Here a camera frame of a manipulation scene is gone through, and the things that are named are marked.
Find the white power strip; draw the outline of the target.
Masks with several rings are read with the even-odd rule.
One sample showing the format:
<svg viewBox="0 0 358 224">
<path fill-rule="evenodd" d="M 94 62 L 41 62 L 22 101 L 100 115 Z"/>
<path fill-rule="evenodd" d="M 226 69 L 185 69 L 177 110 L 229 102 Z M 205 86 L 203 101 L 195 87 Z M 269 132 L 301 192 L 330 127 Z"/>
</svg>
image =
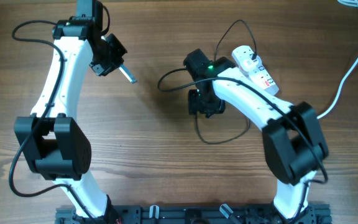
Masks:
<svg viewBox="0 0 358 224">
<path fill-rule="evenodd" d="M 242 56 L 250 55 L 254 56 L 254 51 L 248 45 L 242 45 L 235 48 L 232 51 L 232 58 L 237 63 L 239 67 L 239 61 Z M 267 93 L 271 95 L 276 95 L 279 91 L 279 87 L 270 76 L 264 65 L 262 64 L 262 60 L 260 59 L 259 67 L 255 69 L 249 75 L 245 75 L 250 81 L 261 87 L 261 89 L 265 90 Z"/>
</svg>

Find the teal screen smartphone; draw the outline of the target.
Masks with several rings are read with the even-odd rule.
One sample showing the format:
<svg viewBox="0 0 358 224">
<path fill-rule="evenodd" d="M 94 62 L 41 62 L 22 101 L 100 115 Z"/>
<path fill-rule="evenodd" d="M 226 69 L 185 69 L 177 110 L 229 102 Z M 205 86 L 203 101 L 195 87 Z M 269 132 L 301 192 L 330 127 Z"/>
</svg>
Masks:
<svg viewBox="0 0 358 224">
<path fill-rule="evenodd" d="M 124 64 L 122 64 L 119 67 L 119 70 L 131 83 L 137 82 L 136 77 L 130 72 L 130 70 Z"/>
</svg>

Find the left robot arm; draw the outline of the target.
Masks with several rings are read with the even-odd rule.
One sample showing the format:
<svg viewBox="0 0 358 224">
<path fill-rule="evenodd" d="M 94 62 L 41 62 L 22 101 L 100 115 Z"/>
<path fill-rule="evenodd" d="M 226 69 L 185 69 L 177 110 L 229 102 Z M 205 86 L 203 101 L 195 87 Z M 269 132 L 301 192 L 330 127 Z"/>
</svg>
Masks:
<svg viewBox="0 0 358 224">
<path fill-rule="evenodd" d="M 126 48 L 109 33 L 110 15 L 97 0 L 78 1 L 76 13 L 53 23 L 53 58 L 41 95 L 30 115 L 18 117 L 14 132 L 17 156 L 29 169 L 62 189 L 73 203 L 57 212 L 57 223 L 120 223 L 111 199 L 90 171 L 91 144 L 76 122 L 86 71 L 101 77 L 120 70 L 135 83 L 124 65 Z"/>
</svg>

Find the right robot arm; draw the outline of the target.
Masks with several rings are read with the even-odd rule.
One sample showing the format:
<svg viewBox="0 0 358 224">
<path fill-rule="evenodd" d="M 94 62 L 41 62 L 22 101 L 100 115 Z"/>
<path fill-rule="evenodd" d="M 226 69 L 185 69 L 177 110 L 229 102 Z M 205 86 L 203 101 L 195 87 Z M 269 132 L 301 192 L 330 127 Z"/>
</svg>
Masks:
<svg viewBox="0 0 358 224">
<path fill-rule="evenodd" d="M 328 146 L 314 109 L 269 93 L 270 77 L 249 46 L 234 49 L 232 59 L 217 60 L 196 49 L 183 65 L 196 86 L 188 94 L 189 113 L 210 117 L 223 113 L 229 103 L 249 118 L 262 133 L 265 161 L 277 178 L 273 206 L 288 223 L 298 221 L 317 170 L 327 174 L 323 159 Z"/>
</svg>

